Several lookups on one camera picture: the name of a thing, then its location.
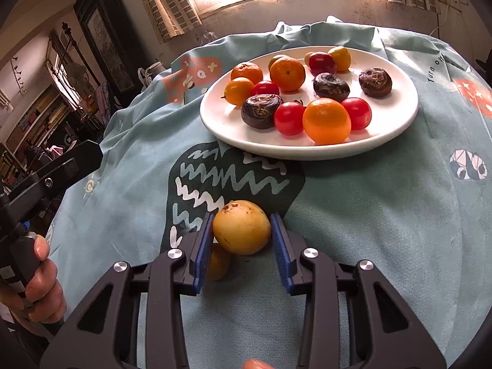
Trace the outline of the left hand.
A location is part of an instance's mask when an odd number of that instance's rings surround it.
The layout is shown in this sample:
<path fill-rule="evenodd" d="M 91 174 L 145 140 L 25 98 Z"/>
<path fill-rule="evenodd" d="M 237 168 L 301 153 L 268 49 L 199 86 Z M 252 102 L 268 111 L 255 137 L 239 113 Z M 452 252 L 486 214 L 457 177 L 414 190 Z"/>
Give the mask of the left hand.
<path fill-rule="evenodd" d="M 48 242 L 38 234 L 35 235 L 34 240 L 33 251 L 40 264 L 25 290 L 27 302 L 31 306 L 25 308 L 21 297 L 4 282 L 1 283 L 1 304 L 10 310 L 11 315 L 30 333 L 48 337 L 45 325 L 63 319 L 67 302 L 57 279 L 58 268 L 48 258 L 50 253 Z"/>

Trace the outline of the right hand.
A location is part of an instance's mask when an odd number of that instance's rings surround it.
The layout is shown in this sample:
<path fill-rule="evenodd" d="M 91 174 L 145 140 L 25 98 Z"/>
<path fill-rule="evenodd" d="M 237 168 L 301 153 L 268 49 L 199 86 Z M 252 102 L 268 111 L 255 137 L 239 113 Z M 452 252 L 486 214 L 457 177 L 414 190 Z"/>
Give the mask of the right hand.
<path fill-rule="evenodd" d="M 263 362 L 258 359 L 248 359 L 244 365 L 243 369 L 274 369 L 270 364 Z"/>

